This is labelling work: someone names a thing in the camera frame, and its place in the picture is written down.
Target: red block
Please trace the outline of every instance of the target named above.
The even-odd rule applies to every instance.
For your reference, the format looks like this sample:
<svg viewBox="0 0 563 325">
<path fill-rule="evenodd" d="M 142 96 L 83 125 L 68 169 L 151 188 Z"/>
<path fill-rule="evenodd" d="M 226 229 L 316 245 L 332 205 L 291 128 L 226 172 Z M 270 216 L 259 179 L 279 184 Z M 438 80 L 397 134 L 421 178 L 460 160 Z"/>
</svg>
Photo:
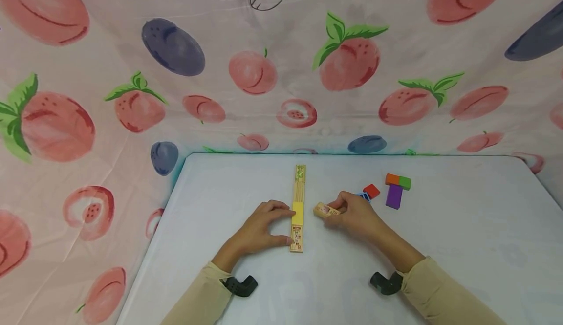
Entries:
<svg viewBox="0 0 563 325">
<path fill-rule="evenodd" d="M 375 187 L 373 184 L 370 184 L 369 186 L 364 188 L 364 192 L 366 192 L 369 195 L 370 199 L 374 199 L 380 193 L 379 189 L 377 189 L 377 187 Z"/>
</svg>

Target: orange block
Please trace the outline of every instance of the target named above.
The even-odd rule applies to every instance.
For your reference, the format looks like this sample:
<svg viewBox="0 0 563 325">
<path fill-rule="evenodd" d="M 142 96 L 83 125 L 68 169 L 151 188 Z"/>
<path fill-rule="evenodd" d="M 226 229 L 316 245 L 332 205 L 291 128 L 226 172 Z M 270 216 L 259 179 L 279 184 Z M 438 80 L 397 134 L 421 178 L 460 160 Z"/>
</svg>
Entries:
<svg viewBox="0 0 563 325">
<path fill-rule="evenodd" d="M 396 186 L 399 186 L 399 176 L 396 176 L 395 174 L 390 174 L 388 173 L 388 175 L 385 177 L 385 184 L 386 185 L 391 185 L 394 184 Z"/>
</svg>

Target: ruler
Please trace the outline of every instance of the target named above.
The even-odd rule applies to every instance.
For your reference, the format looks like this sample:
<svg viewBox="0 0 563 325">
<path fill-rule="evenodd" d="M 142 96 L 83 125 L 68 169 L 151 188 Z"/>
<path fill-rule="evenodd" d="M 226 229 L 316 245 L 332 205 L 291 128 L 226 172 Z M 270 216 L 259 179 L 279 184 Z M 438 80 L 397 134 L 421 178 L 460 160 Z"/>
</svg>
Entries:
<svg viewBox="0 0 563 325">
<path fill-rule="evenodd" d="M 291 218 L 291 237 L 293 244 L 290 252 L 303 253 L 303 209 L 305 203 L 305 165 L 295 166 L 295 180 L 293 183 L 293 204 L 291 209 L 295 215 Z"/>
</svg>

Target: white table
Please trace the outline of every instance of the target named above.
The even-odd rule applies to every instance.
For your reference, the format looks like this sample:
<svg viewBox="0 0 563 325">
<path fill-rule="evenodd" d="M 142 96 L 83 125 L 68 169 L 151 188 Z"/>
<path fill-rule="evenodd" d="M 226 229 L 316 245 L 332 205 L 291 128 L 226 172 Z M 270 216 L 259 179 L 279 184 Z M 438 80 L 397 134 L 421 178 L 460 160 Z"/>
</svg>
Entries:
<svg viewBox="0 0 563 325">
<path fill-rule="evenodd" d="M 372 202 L 381 218 L 508 324 L 563 324 L 563 211 L 519 159 L 261 154 L 186 159 L 118 324 L 159 324 L 260 202 L 291 204 L 297 163 L 307 165 L 304 253 L 241 261 L 238 280 L 251 274 L 259 286 L 233 298 L 218 324 L 423 324 L 403 296 L 370 287 L 374 272 L 392 273 L 384 258 L 312 214 L 370 183 L 382 192 Z M 385 206 L 386 173 L 412 178 L 399 210 Z"/>
</svg>

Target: right hand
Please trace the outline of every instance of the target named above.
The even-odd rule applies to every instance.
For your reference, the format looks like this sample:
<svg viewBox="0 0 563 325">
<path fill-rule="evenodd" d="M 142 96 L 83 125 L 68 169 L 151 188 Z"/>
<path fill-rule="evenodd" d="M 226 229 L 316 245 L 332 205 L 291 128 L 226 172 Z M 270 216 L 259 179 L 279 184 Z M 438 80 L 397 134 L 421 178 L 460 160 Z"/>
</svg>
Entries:
<svg viewBox="0 0 563 325">
<path fill-rule="evenodd" d="M 327 204 L 338 211 L 340 215 L 325 218 L 325 226 L 329 228 L 343 228 L 351 236 L 364 241 L 371 241 L 379 233 L 388 230 L 388 226 L 375 213 L 371 204 L 359 195 L 342 191 L 338 198 Z"/>
</svg>

